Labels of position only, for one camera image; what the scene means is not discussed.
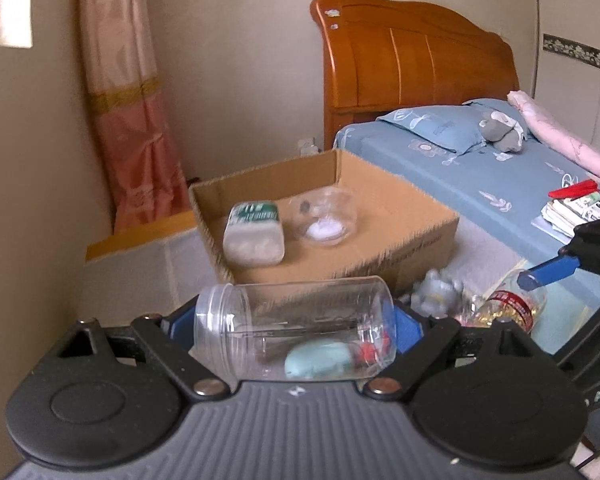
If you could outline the black toy train red wheels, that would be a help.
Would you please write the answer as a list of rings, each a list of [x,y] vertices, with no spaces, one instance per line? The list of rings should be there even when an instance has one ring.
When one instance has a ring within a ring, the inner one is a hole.
[[[353,356],[357,367],[386,367],[394,360],[395,355],[396,349],[387,336],[373,341],[363,340],[353,343]]]

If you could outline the blue floral pillow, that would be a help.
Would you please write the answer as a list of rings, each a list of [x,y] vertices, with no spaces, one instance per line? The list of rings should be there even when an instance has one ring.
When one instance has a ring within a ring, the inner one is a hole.
[[[440,148],[464,155],[478,146],[488,145],[480,130],[484,113],[494,110],[514,118],[524,128],[526,142],[530,129],[515,107],[499,99],[474,99],[460,105],[427,105],[411,108],[399,108],[378,118],[420,136]]]

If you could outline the pink rolled blanket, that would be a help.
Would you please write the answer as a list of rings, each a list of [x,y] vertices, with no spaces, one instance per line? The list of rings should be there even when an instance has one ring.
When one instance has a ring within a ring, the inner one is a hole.
[[[600,178],[599,151],[564,128],[526,92],[509,91],[507,102],[518,110],[537,139],[590,174],[595,174]]]

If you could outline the clear bottle red label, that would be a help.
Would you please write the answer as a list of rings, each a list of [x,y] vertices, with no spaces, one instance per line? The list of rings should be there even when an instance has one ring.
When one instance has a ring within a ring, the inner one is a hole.
[[[512,321],[527,334],[546,305],[546,287],[530,271],[510,271],[486,299],[472,298],[455,318],[463,326],[490,327],[495,322]]]

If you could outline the blue floral bed sheet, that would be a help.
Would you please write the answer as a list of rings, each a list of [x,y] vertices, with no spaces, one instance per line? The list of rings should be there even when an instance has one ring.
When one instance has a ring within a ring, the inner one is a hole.
[[[557,255],[562,242],[531,221],[550,191],[588,179],[584,169],[536,140],[531,130],[520,153],[488,144],[457,155],[378,118],[342,127],[335,148],[411,181],[531,264]]]

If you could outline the brown cardboard box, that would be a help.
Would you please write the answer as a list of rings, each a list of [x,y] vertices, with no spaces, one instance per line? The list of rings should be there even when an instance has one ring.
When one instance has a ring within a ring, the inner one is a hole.
[[[252,168],[189,189],[219,280],[378,275],[403,292],[452,256],[457,212],[343,150]]]

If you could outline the teal round earbud case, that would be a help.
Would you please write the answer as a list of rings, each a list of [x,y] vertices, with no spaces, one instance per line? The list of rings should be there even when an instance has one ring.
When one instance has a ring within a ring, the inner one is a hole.
[[[285,376],[289,379],[314,380],[339,378],[353,367],[347,344],[333,339],[315,339],[298,344],[286,355]]]

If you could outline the grey plush toy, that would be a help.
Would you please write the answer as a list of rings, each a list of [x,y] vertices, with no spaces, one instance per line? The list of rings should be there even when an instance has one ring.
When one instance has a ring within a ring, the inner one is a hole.
[[[520,153],[524,147],[524,128],[514,118],[494,110],[484,113],[478,128],[483,139],[503,153]]]

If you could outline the pink beige curtain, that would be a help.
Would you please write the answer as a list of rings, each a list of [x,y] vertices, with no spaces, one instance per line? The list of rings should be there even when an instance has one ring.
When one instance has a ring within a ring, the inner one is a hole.
[[[79,0],[90,109],[114,199],[114,228],[189,206],[158,78],[147,0]]]

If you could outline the red fabric piece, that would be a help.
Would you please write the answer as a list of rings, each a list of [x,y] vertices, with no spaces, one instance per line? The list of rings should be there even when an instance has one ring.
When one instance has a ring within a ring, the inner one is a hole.
[[[600,190],[598,183],[592,179],[584,180],[564,188],[550,191],[547,196],[552,200],[576,200],[577,198],[596,193]]]

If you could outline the clear cylindrical plastic jar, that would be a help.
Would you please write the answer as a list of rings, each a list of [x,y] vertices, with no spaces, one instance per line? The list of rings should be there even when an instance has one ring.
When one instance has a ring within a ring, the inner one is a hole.
[[[189,353],[231,387],[240,382],[362,380],[386,367],[357,367],[353,343],[382,336],[389,337],[396,349],[394,304],[387,284],[378,276],[214,285],[197,300],[195,343]],[[347,344],[353,367],[331,380],[287,378],[287,353],[315,339]]]

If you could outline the orange wooden headboard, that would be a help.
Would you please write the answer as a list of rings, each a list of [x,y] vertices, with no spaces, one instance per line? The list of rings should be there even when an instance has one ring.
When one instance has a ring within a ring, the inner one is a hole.
[[[401,107],[505,99],[519,87],[512,48],[437,4],[312,0],[323,39],[324,147],[343,127]]]

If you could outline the white green medical swab box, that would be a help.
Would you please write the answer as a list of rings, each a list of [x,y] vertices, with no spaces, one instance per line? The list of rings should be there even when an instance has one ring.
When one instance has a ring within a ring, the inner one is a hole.
[[[223,235],[225,259],[234,266],[276,266],[285,257],[283,223],[276,203],[253,200],[235,204]]]

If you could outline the clear square plastic container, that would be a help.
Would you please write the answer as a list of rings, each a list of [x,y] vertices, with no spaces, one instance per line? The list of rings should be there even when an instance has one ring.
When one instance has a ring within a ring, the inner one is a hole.
[[[354,194],[336,185],[292,196],[291,229],[297,240],[336,246],[356,233],[358,206]]]

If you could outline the white wall plug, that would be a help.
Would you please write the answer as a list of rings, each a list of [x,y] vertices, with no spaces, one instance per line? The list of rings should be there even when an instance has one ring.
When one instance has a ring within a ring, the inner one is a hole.
[[[312,156],[318,154],[321,149],[314,138],[304,138],[297,142],[298,151],[301,156]]]

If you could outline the stack of papers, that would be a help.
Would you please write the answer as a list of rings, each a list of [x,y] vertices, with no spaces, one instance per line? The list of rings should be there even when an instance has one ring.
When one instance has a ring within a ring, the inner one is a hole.
[[[600,192],[578,198],[552,198],[531,224],[555,240],[566,242],[573,238],[577,226],[597,220],[600,220]]]

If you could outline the grey cartoon figurine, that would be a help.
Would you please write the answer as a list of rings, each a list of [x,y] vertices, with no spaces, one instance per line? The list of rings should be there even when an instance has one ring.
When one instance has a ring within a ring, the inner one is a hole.
[[[464,284],[445,270],[431,269],[413,285],[411,308],[425,318],[452,318],[463,307]]]

